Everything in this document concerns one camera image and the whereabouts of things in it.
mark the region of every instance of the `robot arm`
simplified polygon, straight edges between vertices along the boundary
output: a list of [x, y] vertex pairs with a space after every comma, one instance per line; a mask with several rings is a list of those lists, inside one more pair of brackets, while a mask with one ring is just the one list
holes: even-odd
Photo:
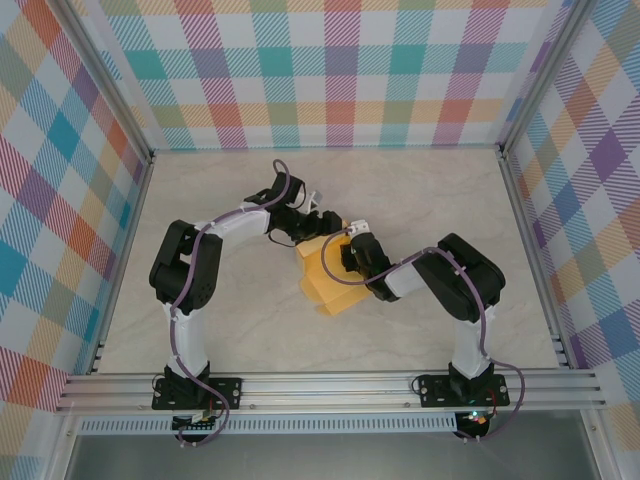
[[[363, 220], [348, 229], [351, 242], [342, 247], [342, 263], [347, 271], [357, 271], [365, 279], [373, 278], [393, 267], [378, 240]], [[495, 305], [506, 282], [500, 269], [456, 234], [438, 242], [464, 268], [476, 286], [485, 308], [486, 337], [494, 318]], [[484, 394], [493, 376], [493, 363], [480, 349], [481, 322], [478, 304], [464, 280], [441, 255], [427, 252], [367, 284], [383, 301], [394, 302], [415, 290], [428, 287], [445, 310], [458, 320], [453, 359], [449, 365], [451, 388], [461, 399]]]
[[[170, 309], [186, 283], [190, 266], [183, 258], [191, 255], [198, 231], [210, 222], [190, 224], [176, 220], [167, 230], [151, 269], [149, 283], [156, 290], [156, 298], [162, 302], [168, 321], [176, 322], [175, 341], [182, 363], [201, 381], [209, 377], [201, 310], [215, 291], [223, 251], [275, 229], [284, 231], [297, 244], [342, 228], [342, 219], [334, 212], [326, 211], [320, 216], [316, 210], [320, 195], [317, 192], [307, 194], [304, 182], [293, 176], [290, 176], [287, 193], [279, 202], [266, 209], [244, 211], [277, 198], [286, 184], [285, 180], [285, 174], [278, 173], [271, 188], [245, 199], [240, 205], [243, 211], [206, 230], [198, 247], [191, 286], [173, 317]], [[174, 356], [169, 358], [164, 376], [171, 396], [180, 408], [200, 405], [207, 394], [186, 378]]]

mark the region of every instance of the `plaid wall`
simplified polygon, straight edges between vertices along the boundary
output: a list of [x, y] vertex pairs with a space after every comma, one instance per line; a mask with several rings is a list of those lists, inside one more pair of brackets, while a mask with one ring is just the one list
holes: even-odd
[[525, 98], [527, 98], [527, 95], [529, 95], [529, 92], [533, 88], [533, 84], [535, 83], [536, 78], [538, 77], [538, 72], [540, 71], [540, 68], [544, 64], [545, 60], [547, 59], [549, 52], [551, 52], [551, 47], [553, 45], [553, 42], [556, 40], [556, 38], [558, 37], [558, 34], [562, 30], [564, 23], [567, 17], [569, 16], [569, 12], [571, 11], [571, 8], [573, 7], [574, 3], [575, 3], [575, 0], [563, 0], [560, 10], [558, 10], [558, 13], [556, 14], [556, 18], [553, 20], [553, 25], [549, 29], [549, 32], [547, 32], [547, 36], [544, 38], [544, 42], [542, 42], [542, 47], [540, 47], [540, 50], [538, 51], [538, 55], [536, 55], [536, 59], [531, 64], [531, 68], [527, 73], [527, 77], [524, 83], [522, 84], [522, 86], [520, 87], [518, 96], [515, 102], [513, 102], [513, 106], [511, 107], [511, 110], [509, 110], [509, 115], [507, 115], [507, 120], [504, 122], [504, 125], [502, 126], [502, 130], [500, 130], [500, 135], [498, 136], [497, 143], [499, 144], [504, 143], [507, 137], [507, 134], [511, 129], [511, 126], [513, 125], [513, 121], [515, 120], [516, 116], [518, 115], [518, 112], [520, 111], [522, 102], [524, 101]]
[[600, 0], [514, 169], [581, 367], [640, 477], [640, 0]]
[[198, 149], [493, 144], [562, 2], [101, 0], [97, 16], [85, 3], [150, 141]]
[[0, 3], [0, 479], [87, 355], [143, 171], [44, 0]]

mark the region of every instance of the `yellow block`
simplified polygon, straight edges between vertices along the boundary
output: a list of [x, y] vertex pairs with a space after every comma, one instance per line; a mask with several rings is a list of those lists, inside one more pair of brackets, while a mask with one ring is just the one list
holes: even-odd
[[[319, 303], [316, 311], [323, 315], [337, 315], [364, 300], [371, 292], [364, 286], [343, 285], [329, 278], [321, 261], [321, 250], [327, 237], [318, 237], [296, 247], [298, 264], [304, 273], [300, 288], [309, 300]], [[347, 236], [337, 237], [327, 247], [327, 267], [336, 277], [351, 282], [362, 280], [355, 272], [346, 272], [340, 258], [340, 246], [349, 243]]]

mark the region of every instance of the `table surface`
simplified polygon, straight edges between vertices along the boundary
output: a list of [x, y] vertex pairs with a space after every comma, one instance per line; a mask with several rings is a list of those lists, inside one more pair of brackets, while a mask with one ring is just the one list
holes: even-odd
[[[490, 353], [524, 368], [558, 366], [493, 150], [256, 150], [157, 157], [101, 373], [164, 368], [167, 320], [148, 275], [168, 225], [215, 218], [269, 187], [273, 158], [322, 193], [321, 210], [366, 219], [392, 262], [459, 234], [507, 279]], [[225, 253], [204, 310], [212, 371], [443, 369], [451, 361], [455, 320], [427, 289], [395, 303], [370, 296], [327, 317], [301, 292], [301, 276], [294, 249], [266, 237]]]

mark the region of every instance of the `metal frame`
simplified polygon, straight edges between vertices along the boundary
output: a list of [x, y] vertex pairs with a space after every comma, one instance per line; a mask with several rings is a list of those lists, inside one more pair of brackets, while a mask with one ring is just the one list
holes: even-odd
[[109, 73], [109, 69], [105, 65], [100, 52], [91, 41], [75, 9], [66, 0], [47, 0], [47, 4], [78, 51], [98, 90], [107, 100], [116, 119], [131, 140], [134, 148], [136, 148], [138, 155], [146, 158], [147, 162], [150, 163], [153, 157], [153, 148], [147, 142], [144, 133], [142, 133], [120, 90], [118, 90], [115, 80]]
[[533, 88], [520, 106], [520, 110], [505, 138], [503, 151], [510, 151], [526, 131], [542, 98], [555, 80], [560, 68], [562, 68], [569, 50], [578, 38], [582, 27], [597, 3], [598, 0], [576, 0], [562, 30], [551, 45], [549, 55], [538, 72]]
[[[151, 179], [152, 152], [73, 8], [69, 6], [67, 0], [48, 0], [48, 3], [87, 63], [87, 68], [107, 97], [116, 117], [125, 127], [136, 148], [147, 158], [148, 167], [144, 173], [140, 195], [115, 274], [114, 286], [100, 334], [95, 346], [92, 347], [95, 355], [86, 365], [87, 373], [94, 374], [69, 378], [56, 416], [58, 438], [56, 442], [52, 442], [52, 455], [45, 468], [43, 478], [47, 479], [64, 478], [75, 439], [78, 435], [87, 434], [83, 427], [88, 425], [87, 421], [127, 418], [135, 421], [131, 423], [134, 426], [128, 429], [129, 433], [135, 433], [137, 428], [135, 425], [148, 425], [150, 419], [170, 418], [174, 415], [174, 412], [151, 410], [152, 374], [95, 374]], [[513, 123], [502, 149], [504, 154], [497, 151], [497, 158], [560, 364], [558, 369], [525, 370], [527, 395], [523, 410], [579, 410], [602, 477], [615, 480], [621, 479], [622, 476], [611, 448], [609, 428], [603, 418], [603, 409], [606, 408], [604, 392], [601, 391], [597, 377], [592, 371], [569, 368], [570, 365], [576, 365], [575, 357], [563, 346], [562, 341], [566, 341], [568, 337], [559, 320], [557, 306], [543, 271], [543, 262], [536, 248], [535, 237], [526, 220], [523, 199], [519, 195], [508, 158], [508, 152], [526, 131], [548, 86], [561, 68], [571, 45], [596, 3], [596, 0], [577, 0], [562, 32], [552, 46], [547, 61], [540, 70], [538, 82]], [[240, 376], [244, 380], [240, 409], [234, 411], [232, 415], [238, 422], [245, 422], [243, 425], [250, 425], [248, 428], [253, 428], [251, 425], [261, 425], [260, 422], [264, 419], [277, 419], [282, 416], [308, 419], [322, 415], [324, 418], [331, 416], [332, 418], [362, 419], [372, 415], [387, 415], [388, 418], [416, 419], [460, 411], [455, 408], [422, 409], [420, 407], [418, 397], [410, 389], [410, 382], [423, 373], [425, 372], [234, 373], [227, 375]], [[520, 388], [517, 376], [510, 371], [501, 373], [505, 374], [512, 392], [512, 399], [515, 398]], [[104, 429], [105, 432], [107, 430], [113, 432], [114, 428]], [[115, 428], [115, 431], [118, 434], [122, 433], [118, 428]], [[171, 433], [164, 427], [159, 431]]]
[[122, 287], [122, 281], [124, 280], [124, 272], [127, 268], [129, 255], [131, 255], [131, 248], [133, 247], [133, 240], [136, 236], [138, 223], [140, 222], [140, 216], [142, 215], [144, 201], [147, 198], [147, 192], [149, 191], [149, 184], [151, 183], [153, 168], [154, 163], [152, 158], [150, 159], [150, 163], [145, 165], [144, 167], [142, 182], [140, 183], [140, 192], [138, 193], [138, 198], [133, 209], [131, 223], [129, 224], [127, 236], [122, 247], [122, 253], [120, 254], [120, 261], [118, 262], [113, 277], [113, 285], [111, 287], [111, 291], [109, 292], [109, 298], [107, 299], [107, 304], [105, 307], [104, 315], [102, 317], [102, 321], [99, 325], [98, 335], [95, 336], [95, 338], [89, 345], [89, 351], [92, 352], [92, 355], [86, 358], [82, 369], [87, 374], [97, 372], [97, 370], [94, 369], [94, 362], [96, 360], [98, 350], [101, 348], [101, 346], [104, 346], [104, 342], [106, 341], [107, 335], [109, 334], [111, 320], [113, 319], [113, 312], [115, 311], [118, 295], [120, 294], [120, 288]]

